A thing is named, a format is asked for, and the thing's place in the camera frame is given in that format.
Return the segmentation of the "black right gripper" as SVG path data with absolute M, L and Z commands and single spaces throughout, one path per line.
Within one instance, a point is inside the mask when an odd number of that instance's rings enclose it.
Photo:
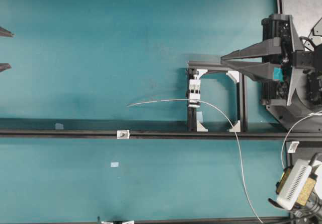
M 221 57 L 221 64 L 239 71 L 253 81 L 262 83 L 262 104 L 290 106 L 295 92 L 296 73 L 293 55 L 304 51 L 293 23 L 293 17 L 285 14 L 271 14 L 262 20 L 263 41 Z M 233 61 L 262 57 L 262 62 Z M 283 70 L 283 81 L 273 80 L 273 69 Z

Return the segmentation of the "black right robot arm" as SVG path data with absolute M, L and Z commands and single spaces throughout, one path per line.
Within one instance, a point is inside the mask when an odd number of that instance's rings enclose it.
M 261 104 L 280 124 L 321 109 L 321 45 L 299 36 L 291 15 L 261 21 L 263 40 L 221 57 L 221 64 L 262 84 Z

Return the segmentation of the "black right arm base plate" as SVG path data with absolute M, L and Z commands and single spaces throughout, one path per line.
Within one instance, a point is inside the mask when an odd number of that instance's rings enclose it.
M 308 109 L 304 105 L 296 105 L 293 103 L 290 106 L 272 106 L 267 105 L 266 110 L 273 115 L 279 124 L 286 129 L 286 132 L 299 120 L 288 135 L 291 140 L 304 140 L 304 141 L 321 141 L 321 113 L 313 115 L 321 111 L 321 106 Z

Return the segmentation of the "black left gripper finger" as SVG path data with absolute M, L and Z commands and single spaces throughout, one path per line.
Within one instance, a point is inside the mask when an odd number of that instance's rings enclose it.
M 11 65 L 9 63 L 0 63 L 0 71 L 4 71 L 7 69 L 12 68 Z
M 3 27 L 0 27 L 0 36 L 1 37 L 13 37 L 14 34 L 11 31 L 9 31 Z

